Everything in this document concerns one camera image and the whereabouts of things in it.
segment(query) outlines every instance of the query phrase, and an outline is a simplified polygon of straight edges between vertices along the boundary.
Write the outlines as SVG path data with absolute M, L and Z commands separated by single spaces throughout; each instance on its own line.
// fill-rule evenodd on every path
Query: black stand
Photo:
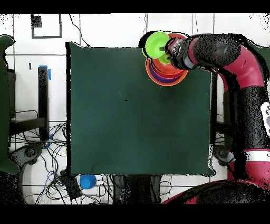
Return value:
M 15 117 L 15 80 L 14 70 L 8 70 L 9 97 L 11 101 L 10 118 Z M 9 134 L 16 135 L 28 130 L 39 128 L 40 140 L 49 140 L 49 102 L 48 102 L 48 78 L 47 68 L 38 68 L 38 118 L 21 121 L 11 121 Z

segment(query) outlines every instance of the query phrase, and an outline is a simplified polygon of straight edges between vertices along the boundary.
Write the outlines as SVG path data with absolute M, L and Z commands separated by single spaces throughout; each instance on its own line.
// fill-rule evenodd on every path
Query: purple bowl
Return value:
M 156 72 L 152 68 L 151 63 L 148 63 L 148 66 L 149 66 L 149 70 L 150 70 L 151 75 L 153 76 L 153 78 L 155 78 L 157 81 L 162 82 L 162 83 L 167 83 L 167 84 L 168 83 L 173 83 L 173 82 L 177 81 L 182 75 L 182 74 L 180 74 L 178 77 L 173 78 L 173 79 L 166 79 L 166 78 L 163 78 L 163 77 L 159 76 L 158 74 L 156 74 Z

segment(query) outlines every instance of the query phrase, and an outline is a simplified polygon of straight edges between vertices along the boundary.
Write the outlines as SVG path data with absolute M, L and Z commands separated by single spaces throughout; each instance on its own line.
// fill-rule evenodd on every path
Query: white floor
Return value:
M 35 35 L 59 35 L 58 15 L 41 14 L 42 27 L 35 28 Z M 137 47 L 139 39 L 146 31 L 145 14 L 72 14 L 72 20 L 80 28 L 83 39 L 90 46 L 106 47 Z M 37 98 L 37 68 L 47 65 L 51 69 L 52 80 L 49 81 L 50 93 L 50 126 L 63 124 L 66 121 L 66 49 L 65 42 L 73 41 L 82 46 L 86 46 L 80 37 L 79 30 L 72 25 L 68 14 L 62 14 L 62 33 L 61 39 L 32 39 L 31 38 L 31 18 L 29 14 L 24 15 L 0 15 L 0 34 L 8 34 L 14 37 L 15 44 L 6 50 L 6 60 L 8 67 L 14 69 L 17 74 L 16 81 L 16 111 L 38 110 Z M 213 14 L 148 14 L 147 31 L 175 31 L 184 32 L 189 35 L 199 33 L 213 33 Z M 269 28 L 262 23 L 264 17 L 261 14 L 215 14 L 215 33 L 242 33 L 254 42 L 268 46 L 270 44 Z M 218 113 L 222 114 L 223 85 L 218 80 Z M 35 112 L 17 114 L 17 119 L 34 118 Z M 54 138 L 65 140 L 62 130 L 59 130 Z M 11 150 L 19 148 L 23 143 L 16 139 L 12 144 Z M 52 144 L 51 149 L 55 150 L 57 145 Z M 59 151 L 62 156 L 57 156 L 59 171 L 66 168 L 65 147 Z M 46 160 L 49 171 L 52 170 L 51 157 L 47 150 L 42 156 Z M 163 181 L 171 183 L 171 191 L 168 182 L 161 183 L 160 191 L 162 201 L 172 197 L 192 186 L 203 184 L 213 180 L 227 178 L 227 169 L 218 165 L 213 159 L 213 169 L 216 175 L 213 177 L 204 176 L 163 176 Z M 45 162 L 40 157 L 38 162 L 32 166 L 27 166 L 23 185 L 24 195 L 28 203 L 35 203 L 38 194 L 44 188 L 48 172 L 45 169 Z M 83 190 L 84 194 L 104 194 L 104 188 L 99 187 L 102 181 L 97 182 L 97 186 L 91 190 Z M 59 198 L 59 193 L 55 191 L 55 198 Z M 71 203 L 69 198 L 64 199 L 66 203 Z M 101 198 L 106 203 L 108 194 Z M 82 203 L 91 203 L 93 199 L 85 198 Z M 51 200 L 42 197 L 40 203 L 55 204 L 64 202 Z

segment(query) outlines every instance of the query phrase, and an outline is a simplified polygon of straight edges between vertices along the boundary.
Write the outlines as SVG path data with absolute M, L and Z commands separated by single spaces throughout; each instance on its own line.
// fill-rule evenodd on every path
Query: blue cup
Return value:
M 97 179 L 95 175 L 86 174 L 80 176 L 80 186 L 82 189 L 91 189 L 95 186 Z

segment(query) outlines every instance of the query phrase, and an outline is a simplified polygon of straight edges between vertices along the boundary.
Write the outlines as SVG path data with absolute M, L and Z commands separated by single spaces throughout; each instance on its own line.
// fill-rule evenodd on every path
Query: dark green mat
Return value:
M 155 84 L 137 48 L 71 48 L 71 172 L 213 175 L 210 74 Z

